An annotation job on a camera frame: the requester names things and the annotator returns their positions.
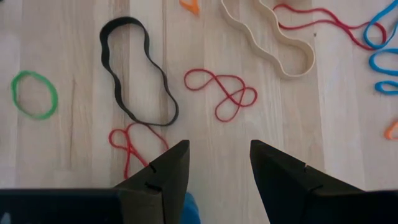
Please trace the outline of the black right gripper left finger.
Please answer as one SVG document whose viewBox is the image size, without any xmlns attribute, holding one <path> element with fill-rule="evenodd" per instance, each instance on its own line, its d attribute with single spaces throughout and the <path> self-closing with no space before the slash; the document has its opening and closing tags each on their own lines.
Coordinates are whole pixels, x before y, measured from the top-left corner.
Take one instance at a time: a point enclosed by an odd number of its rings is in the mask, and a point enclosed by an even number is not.
<svg viewBox="0 0 398 224">
<path fill-rule="evenodd" d="M 179 224 L 189 166 L 190 141 L 182 140 L 116 185 L 123 222 Z"/>
</svg>

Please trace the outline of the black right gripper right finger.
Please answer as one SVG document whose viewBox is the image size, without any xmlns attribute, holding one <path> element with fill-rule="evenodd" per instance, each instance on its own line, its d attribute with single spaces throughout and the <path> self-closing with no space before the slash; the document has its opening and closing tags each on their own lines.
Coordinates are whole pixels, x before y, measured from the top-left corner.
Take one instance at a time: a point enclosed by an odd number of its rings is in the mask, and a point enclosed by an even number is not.
<svg viewBox="0 0 398 224">
<path fill-rule="evenodd" d="M 250 160 L 271 223 L 305 223 L 307 210 L 320 193 L 362 192 L 260 140 L 251 141 Z"/>
</svg>

